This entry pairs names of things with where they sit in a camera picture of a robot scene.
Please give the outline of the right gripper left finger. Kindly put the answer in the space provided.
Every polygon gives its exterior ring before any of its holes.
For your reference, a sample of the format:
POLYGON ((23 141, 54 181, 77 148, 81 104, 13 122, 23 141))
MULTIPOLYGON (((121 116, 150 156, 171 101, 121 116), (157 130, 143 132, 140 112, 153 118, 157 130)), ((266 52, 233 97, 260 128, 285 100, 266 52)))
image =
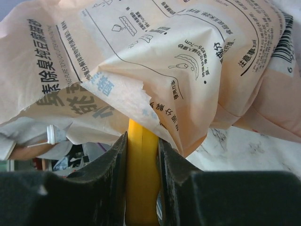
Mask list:
POLYGON ((125 218, 127 134, 67 177, 49 171, 0 175, 3 226, 121 226, 125 218))

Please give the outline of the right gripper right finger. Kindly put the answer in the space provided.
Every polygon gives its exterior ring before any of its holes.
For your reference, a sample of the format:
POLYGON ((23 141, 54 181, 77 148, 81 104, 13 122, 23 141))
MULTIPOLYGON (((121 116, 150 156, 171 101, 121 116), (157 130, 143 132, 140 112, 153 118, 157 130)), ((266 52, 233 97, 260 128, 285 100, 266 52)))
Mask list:
POLYGON ((158 142, 166 226, 298 226, 301 182, 287 171, 203 171, 158 142))

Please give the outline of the yellow litter scoop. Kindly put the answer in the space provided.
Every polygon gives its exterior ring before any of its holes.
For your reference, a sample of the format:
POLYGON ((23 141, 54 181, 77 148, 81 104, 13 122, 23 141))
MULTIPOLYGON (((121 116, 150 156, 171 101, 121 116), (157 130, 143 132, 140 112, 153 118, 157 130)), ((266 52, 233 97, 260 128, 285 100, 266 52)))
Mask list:
POLYGON ((158 136, 129 120, 127 135, 127 226, 158 226, 156 202, 160 188, 157 168, 158 136))

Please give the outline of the pink cat litter bag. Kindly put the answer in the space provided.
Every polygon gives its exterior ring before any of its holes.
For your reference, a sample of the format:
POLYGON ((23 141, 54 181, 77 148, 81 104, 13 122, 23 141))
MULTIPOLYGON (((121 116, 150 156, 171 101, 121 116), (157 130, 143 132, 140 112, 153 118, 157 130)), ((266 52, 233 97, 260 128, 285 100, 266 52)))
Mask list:
POLYGON ((210 128, 301 140, 293 18, 270 0, 30 0, 0 23, 0 126, 75 143, 135 120, 192 153, 210 128))

